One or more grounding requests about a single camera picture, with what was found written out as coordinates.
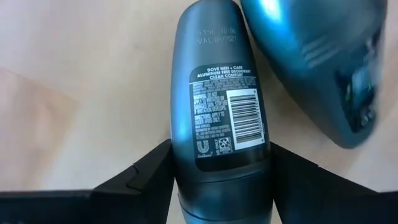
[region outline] black label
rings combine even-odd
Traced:
[[[240,63],[205,65],[190,75],[195,159],[242,152],[267,142],[257,78]]]

